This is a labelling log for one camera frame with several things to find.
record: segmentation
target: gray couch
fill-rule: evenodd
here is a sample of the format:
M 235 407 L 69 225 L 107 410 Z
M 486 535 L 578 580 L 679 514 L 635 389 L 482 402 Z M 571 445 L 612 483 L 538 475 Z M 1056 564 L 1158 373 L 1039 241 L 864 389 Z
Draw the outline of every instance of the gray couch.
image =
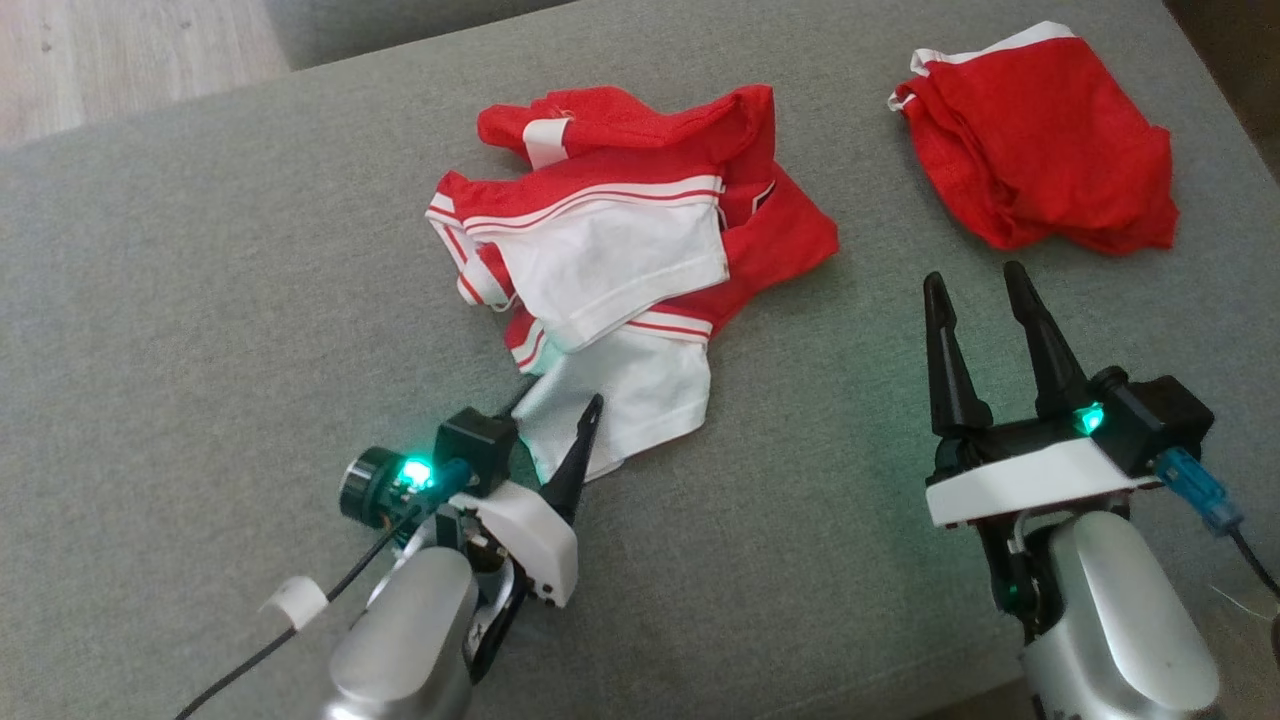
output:
M 884 97 L 918 46 L 1071 26 L 1174 137 L 1178 246 L 1018 254 L 1088 370 L 1174 373 L 1280 565 L 1280 190 L 1156 3 L 582 0 L 0 156 L 0 715 L 165 717 L 278 633 L 278 583 L 372 539 L 337 512 L 371 443 L 516 386 L 422 211 L 511 173 L 476 113 L 614 83 L 662 109 L 777 90 L 778 156 L 841 254 L 713 342 L 694 436 L 588 488 L 581 583 L 527 609 L 472 712 L 905 719 L 1016 674 L 977 537 L 929 525 L 920 281 L 945 272 L 979 391 L 1032 411 L 1005 255 L 932 192 Z M 521 477 L 530 477 L 527 465 Z M 1167 493 L 1135 521 L 1193 609 L 1248 587 Z M 200 715 L 312 717 L 375 568 Z
M 570 0 L 262 0 L 289 67 L 310 68 Z

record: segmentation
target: black plastic part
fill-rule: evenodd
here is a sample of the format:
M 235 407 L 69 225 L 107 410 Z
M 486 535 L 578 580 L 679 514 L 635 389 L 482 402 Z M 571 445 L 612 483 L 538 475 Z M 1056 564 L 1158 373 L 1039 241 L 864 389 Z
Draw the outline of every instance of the black plastic part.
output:
M 462 528 L 458 527 L 458 518 L 449 512 L 435 514 L 435 544 L 436 547 L 460 548 L 462 547 Z
M 1057 525 L 1046 525 L 1032 530 L 1025 538 L 1027 556 L 1030 559 L 1032 575 L 1037 583 L 1036 606 L 1028 618 L 1023 618 L 1024 626 L 1032 634 L 1027 641 L 1028 644 L 1057 625 L 1066 611 L 1062 592 L 1057 585 L 1057 574 L 1053 571 L 1053 559 L 1050 556 L 1050 542 L 1053 539 L 1055 529 Z
M 1213 411 L 1172 375 L 1130 383 L 1128 373 L 1112 365 L 1093 375 L 1089 391 L 1105 414 L 1091 437 L 1130 478 L 1149 475 L 1148 464 L 1171 447 L 1199 460 Z
M 525 575 L 525 569 L 518 562 L 513 565 L 516 568 L 516 583 L 511 591 L 511 600 L 506 610 L 498 614 L 498 618 L 489 625 L 484 637 L 480 638 L 475 657 L 471 659 L 472 685 L 479 684 L 489 673 L 489 669 L 493 667 L 493 661 L 498 657 L 498 648 L 502 647 L 502 641 L 507 639 L 507 630 L 511 629 L 511 623 L 525 603 L 525 596 L 529 594 L 529 578 Z
M 957 437 L 991 427 L 991 407 L 978 400 L 955 336 L 956 315 L 942 274 L 924 278 L 924 332 L 933 434 Z
M 383 518 L 396 515 L 396 503 L 385 492 L 387 480 L 399 471 L 404 456 L 385 447 L 370 447 L 360 454 L 342 480 L 338 510 L 370 528 L 383 529 Z
M 431 486 L 410 493 L 396 483 L 406 460 L 403 455 L 385 447 L 370 447 L 362 452 L 347 468 L 338 496 L 338 510 L 357 523 L 381 530 L 394 518 L 408 516 L 410 511 L 416 510 L 415 518 L 430 516 L 471 478 L 471 469 L 462 459 L 456 457 L 439 465 L 433 462 Z M 413 534 L 421 524 L 421 520 L 404 523 L 399 536 Z
M 485 497 L 511 475 L 508 464 L 517 437 L 511 418 L 490 418 L 467 407 L 436 430 L 431 461 L 442 465 L 458 457 L 466 460 L 472 473 L 466 492 Z
M 1089 400 L 1084 370 L 1021 263 L 1005 263 L 1005 288 L 1014 318 L 1027 333 L 1038 391 L 1036 415 L 1055 418 L 1088 407 L 1093 401 Z
M 1005 423 L 988 428 L 970 438 L 969 446 L 982 462 L 993 462 L 1044 450 L 1051 445 L 1079 439 L 1080 437 L 1080 430 L 1075 425 L 1075 416 L 1059 415 L 1044 419 L 1018 420 L 1016 423 Z
M 591 447 L 595 445 L 595 430 L 600 425 L 603 407 L 604 397 L 596 393 L 577 420 L 577 438 L 573 439 L 564 461 L 556 469 L 552 479 L 538 491 L 547 505 L 550 505 L 552 510 L 570 525 L 577 518 L 577 503 L 582 498 L 582 486 L 586 483 L 586 470 L 591 461 Z
M 982 553 L 987 557 L 991 571 L 991 596 L 1001 612 L 1015 611 L 1012 597 L 1014 568 L 1009 555 L 1009 538 L 1014 530 L 1014 516 L 992 518 L 977 524 L 978 539 L 982 541 Z

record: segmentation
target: cable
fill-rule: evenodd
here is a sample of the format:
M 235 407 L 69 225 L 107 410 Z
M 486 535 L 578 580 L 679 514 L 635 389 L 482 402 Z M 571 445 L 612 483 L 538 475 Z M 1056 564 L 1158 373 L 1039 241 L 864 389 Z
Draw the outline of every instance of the cable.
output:
M 325 600 L 333 602 L 334 598 L 342 594 L 342 591 L 347 589 L 347 585 L 349 585 L 352 580 L 355 580 L 356 577 L 365 570 L 365 568 L 369 568 L 369 564 L 372 562 L 374 557 L 376 557 L 378 553 L 381 552 L 384 547 L 387 547 L 387 543 L 389 543 L 392 538 L 394 538 L 396 534 L 399 533 L 401 528 L 403 528 L 406 523 L 416 518 L 420 511 L 421 507 L 412 507 L 408 512 L 404 514 L 403 518 L 397 520 L 394 525 L 388 528 L 387 532 L 383 533 L 383 537 L 378 538 L 378 542 L 374 543 L 374 547 L 369 548 L 369 552 L 366 552 L 365 556 L 361 557 L 355 566 L 352 566 L 352 569 L 346 574 L 346 577 L 338 580 L 338 584 L 334 585 L 332 591 L 325 593 Z M 212 685 L 209 685 L 209 689 L 196 696 L 196 700 L 187 703 L 187 707 L 183 707 L 182 712 L 179 712 L 177 717 L 174 717 L 174 720 L 187 720 L 188 717 L 191 717 L 193 712 L 200 710 L 200 706 L 209 702 L 210 698 L 212 698 L 215 694 L 225 689 L 227 685 L 234 683 L 241 675 L 252 670 L 255 665 L 266 660 L 268 656 L 270 656 L 273 652 L 280 650 L 280 646 L 289 642 L 289 638 L 292 638 L 296 634 L 298 634 L 298 632 L 293 628 L 289 628 L 288 630 L 280 633 L 280 635 L 274 641 L 269 642 L 266 647 L 255 652 L 248 660 L 241 662 L 239 666 L 237 666 L 234 670 L 223 675 L 221 679 L 219 679 Z
M 298 632 L 294 630 L 293 628 L 289 628 L 288 630 L 280 633 L 280 637 L 268 643 L 266 647 L 264 647 L 262 650 L 255 652 L 253 656 L 246 660 L 244 662 L 241 662 L 239 667 L 223 675 L 220 680 L 218 680 L 212 685 L 209 685 L 207 691 L 196 696 L 196 700 L 191 701 L 189 703 L 187 703 L 187 707 L 182 708 L 182 712 L 178 714 L 178 717 L 175 720 L 187 720 L 187 717 L 191 717 L 191 714 L 200 710 L 200 706 L 209 702 L 209 698 L 223 692 L 223 689 L 227 685 L 234 683 L 241 675 L 252 670 L 255 665 L 266 660 L 266 656 L 280 650 L 280 646 L 283 646 L 285 642 L 289 641 L 289 638 L 292 638 L 296 634 L 298 634 Z
M 1240 534 L 1239 528 L 1233 529 L 1228 534 L 1231 536 L 1233 541 L 1235 541 L 1235 547 L 1240 548 L 1240 555 L 1244 556 L 1244 561 L 1253 569 L 1253 574 L 1262 580 L 1262 584 L 1266 585 L 1267 589 L 1271 591 L 1271 594 L 1276 596 L 1276 601 L 1280 602 L 1280 584 L 1276 584 L 1271 573 L 1267 573 L 1267 569 L 1262 566 L 1262 561 L 1258 560 L 1258 556 L 1253 555 L 1253 548 L 1244 541 L 1244 536 Z
M 1244 556 L 1244 561 L 1253 569 L 1253 574 L 1262 580 L 1262 584 L 1266 585 L 1267 589 L 1271 591 L 1271 594 L 1276 596 L 1276 601 L 1280 602 L 1280 584 L 1276 584 L 1271 573 L 1267 573 L 1267 569 L 1262 566 L 1262 561 L 1253 553 L 1253 548 L 1249 547 L 1244 536 L 1240 534 L 1239 528 L 1233 528 L 1228 534 L 1230 534 L 1231 539 L 1235 541 L 1235 547 L 1240 548 L 1240 555 Z M 1271 655 L 1276 661 L 1276 667 L 1280 667 L 1280 612 L 1271 619 Z

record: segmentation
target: garment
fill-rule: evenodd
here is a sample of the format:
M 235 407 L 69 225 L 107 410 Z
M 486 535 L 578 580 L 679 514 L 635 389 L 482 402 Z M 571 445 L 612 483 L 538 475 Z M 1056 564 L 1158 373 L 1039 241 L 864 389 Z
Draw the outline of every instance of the garment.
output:
M 710 337 L 837 249 L 835 223 L 773 163 L 767 86 L 669 115 L 618 88 L 559 91 L 477 124 L 532 172 L 449 173 L 428 219 L 462 296 L 509 310 L 507 347 L 541 375 L 512 416 L 543 482 L 595 392 L 589 479 L 700 427 Z
M 916 50 L 890 97 L 929 179 L 1001 250 L 1061 233 L 1110 255 L 1174 242 L 1169 132 L 1070 28 L 1043 22 L 978 53 Z
M 717 168 L 666 160 L 599 152 L 516 182 L 449 173 L 426 215 L 468 302 L 504 309 L 518 295 L 572 352 L 659 300 L 728 278 Z
M 654 305 L 577 352 L 549 342 L 521 307 L 507 347 L 521 372 L 543 375 L 512 416 L 539 478 L 550 478 L 573 443 L 594 392 L 605 397 L 588 479 L 636 452 L 698 429 L 710 393 L 707 342 L 763 290 L 815 268 L 838 249 L 836 224 L 782 168 L 758 211 L 724 232 L 730 279 Z

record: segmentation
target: red stripe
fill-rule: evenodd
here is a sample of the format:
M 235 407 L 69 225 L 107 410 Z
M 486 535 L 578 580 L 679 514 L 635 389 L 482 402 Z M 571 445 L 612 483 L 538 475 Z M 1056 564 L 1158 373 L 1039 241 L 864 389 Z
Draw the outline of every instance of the red stripe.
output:
M 695 329 L 690 329 L 690 328 L 677 328 L 675 325 L 653 325 L 653 324 L 649 324 L 649 323 L 637 323 L 636 320 L 628 320 L 627 324 L 628 325 L 635 325 L 637 328 L 649 328 L 650 331 L 669 331 L 669 332 L 673 332 L 673 333 L 685 333 L 685 334 L 692 334 L 692 336 L 698 336 L 698 337 L 710 337 L 710 334 L 707 333 L 705 331 L 695 331 Z
M 516 286 L 511 282 L 511 270 L 507 269 L 507 263 L 502 259 L 502 250 L 498 250 L 497 245 L 486 243 L 476 247 L 476 256 L 489 269 L 493 279 L 498 281 L 502 293 L 507 296 L 507 300 L 511 300 L 511 296 L 516 295 Z
M 580 195 L 577 197 L 573 197 L 572 200 L 562 200 L 557 205 L 553 205 L 552 208 L 548 208 L 547 211 L 543 213 L 541 215 L 539 215 L 538 218 L 535 218 L 535 219 L 532 219 L 532 220 L 530 220 L 527 223 L 520 224 L 520 225 L 509 225 L 509 224 L 506 224 L 506 223 L 468 223 L 467 220 L 462 220 L 462 225 L 468 232 L 474 232 L 476 228 L 483 228 L 483 227 L 489 227 L 489 225 L 518 231 L 518 229 L 527 228 L 530 225 L 536 225 L 538 223 L 545 220 L 548 218 L 548 215 L 556 214 L 558 210 L 561 210 L 566 205 L 570 205 L 570 204 L 573 204 L 573 202 L 581 202 L 581 201 L 585 201 L 585 200 L 590 200 L 590 199 L 596 197 L 596 196 L 636 197 L 636 199 L 640 199 L 640 200 L 680 200 L 680 199 L 684 199 L 684 197 L 695 197 L 695 196 L 699 196 L 699 195 L 707 195 L 707 196 L 710 196 L 710 197 L 717 197 L 717 196 L 719 196 L 719 192 L 717 192 L 714 190 L 690 190 L 690 191 L 686 191 L 686 192 L 677 192 L 676 195 L 644 195 L 644 193 L 640 193 L 640 192 L 621 192 L 621 191 L 612 191 L 612 190 L 608 190 L 608 191 L 602 190 L 599 192 L 589 192 L 586 195 Z
M 547 333 L 544 333 L 543 331 L 538 331 L 538 340 L 534 341 L 534 351 L 529 354 L 529 357 L 525 357 L 524 360 L 516 360 L 517 368 L 524 368 L 525 365 L 532 363 L 535 357 L 538 357 L 538 350 L 543 346 L 543 338 L 545 337 Z
M 461 258 L 462 261 L 466 263 L 467 261 L 467 254 L 462 250 L 462 243 L 458 242 L 458 238 L 453 237 L 453 228 L 451 228 L 449 225 L 443 225 L 443 227 L 444 227 L 444 234 L 449 236 L 449 242 L 452 242 L 453 243 L 453 249 L 458 251 L 458 258 Z
M 507 332 L 502 336 L 503 345 L 507 350 L 515 352 L 524 347 L 525 342 L 534 334 L 534 318 L 529 309 L 524 305 L 517 305 L 515 310 L 511 311 L 511 322 L 507 323 Z
M 484 299 L 480 297 L 480 293 L 476 292 L 476 288 L 471 287 L 471 283 L 467 282 L 467 277 L 466 275 L 463 275 L 462 273 L 458 273 L 458 279 L 462 281 L 462 287 L 467 288 L 467 292 L 471 293 L 471 297 L 476 299 L 476 305 L 486 305 L 486 302 L 484 301 Z

